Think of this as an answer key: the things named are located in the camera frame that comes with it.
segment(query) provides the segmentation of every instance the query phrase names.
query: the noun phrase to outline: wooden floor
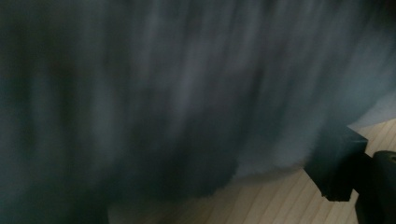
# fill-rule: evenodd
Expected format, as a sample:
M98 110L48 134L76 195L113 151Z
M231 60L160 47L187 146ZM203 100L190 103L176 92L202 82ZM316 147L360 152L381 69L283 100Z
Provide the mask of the wooden floor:
M367 153L396 151L396 119L359 129L369 139ZM270 183L228 187L213 197L180 204L150 203L147 210L128 206L109 210L111 224L256 224L256 223L358 223L354 205L331 203L322 198L303 171Z

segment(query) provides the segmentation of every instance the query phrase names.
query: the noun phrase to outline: black object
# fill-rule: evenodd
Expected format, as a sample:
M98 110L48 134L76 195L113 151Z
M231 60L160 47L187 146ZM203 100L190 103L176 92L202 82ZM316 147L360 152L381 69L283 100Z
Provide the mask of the black object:
M367 139L352 130L324 131L305 171L329 201L347 202L359 193L360 224L396 223L396 153L364 153Z

